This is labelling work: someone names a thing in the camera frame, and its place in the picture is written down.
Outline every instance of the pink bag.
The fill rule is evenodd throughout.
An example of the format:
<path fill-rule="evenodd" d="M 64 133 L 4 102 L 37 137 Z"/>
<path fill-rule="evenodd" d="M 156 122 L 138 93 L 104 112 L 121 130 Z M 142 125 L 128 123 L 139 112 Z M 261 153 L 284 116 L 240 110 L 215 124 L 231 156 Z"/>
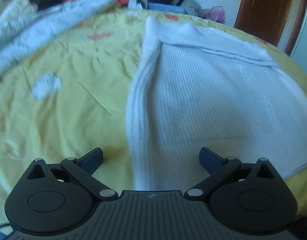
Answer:
<path fill-rule="evenodd" d="M 212 20 L 218 23 L 225 22 L 225 11 L 222 6 L 214 6 L 211 9 L 204 9 L 205 16 L 204 19 Z"/>

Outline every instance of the white folded cloth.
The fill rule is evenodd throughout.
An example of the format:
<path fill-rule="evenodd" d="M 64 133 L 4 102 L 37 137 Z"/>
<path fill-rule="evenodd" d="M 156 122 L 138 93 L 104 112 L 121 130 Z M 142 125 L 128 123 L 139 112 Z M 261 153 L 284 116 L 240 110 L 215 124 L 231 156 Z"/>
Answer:
<path fill-rule="evenodd" d="M 283 178 L 307 166 L 307 98 L 258 44 L 148 17 L 126 132 L 136 190 L 185 191 L 208 173 L 208 147 Z"/>

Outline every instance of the white towel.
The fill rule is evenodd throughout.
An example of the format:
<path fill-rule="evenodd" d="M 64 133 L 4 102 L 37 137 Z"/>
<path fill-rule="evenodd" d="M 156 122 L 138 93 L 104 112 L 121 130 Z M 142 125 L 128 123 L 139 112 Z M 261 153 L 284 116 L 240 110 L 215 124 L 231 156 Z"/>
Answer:
<path fill-rule="evenodd" d="M 44 11 L 0 22 L 0 74 L 37 52 L 65 30 L 105 12 L 116 0 L 70 0 Z"/>
<path fill-rule="evenodd" d="M 199 150 L 283 178 L 307 166 L 307 98 L 265 49 L 213 28 L 148 17 L 126 131 L 136 190 L 185 191 L 208 176 Z"/>

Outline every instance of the wooden door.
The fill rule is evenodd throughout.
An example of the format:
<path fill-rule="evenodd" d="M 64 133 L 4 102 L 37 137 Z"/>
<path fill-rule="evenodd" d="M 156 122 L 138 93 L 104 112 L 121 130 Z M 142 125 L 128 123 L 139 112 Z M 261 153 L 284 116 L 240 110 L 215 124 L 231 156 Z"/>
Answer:
<path fill-rule="evenodd" d="M 242 0 L 235 28 L 278 45 L 291 0 Z"/>

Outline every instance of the bed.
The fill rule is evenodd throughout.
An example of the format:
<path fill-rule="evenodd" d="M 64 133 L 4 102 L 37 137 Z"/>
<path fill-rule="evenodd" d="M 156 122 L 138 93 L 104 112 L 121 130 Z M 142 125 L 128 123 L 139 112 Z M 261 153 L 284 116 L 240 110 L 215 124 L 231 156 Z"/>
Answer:
<path fill-rule="evenodd" d="M 94 177 L 120 193 L 134 189 L 125 135 L 128 89 L 142 54 L 145 19 L 191 22 L 259 43 L 302 88 L 307 75 L 276 47 L 240 30 L 189 15 L 132 11 L 112 5 L 0 72 L 0 224 L 4 203 L 34 158 L 59 163 L 95 147 L 104 153 Z M 44 74 L 61 78 L 57 94 L 37 100 L 32 87 Z M 307 167 L 287 178 L 299 213 L 307 211 Z"/>

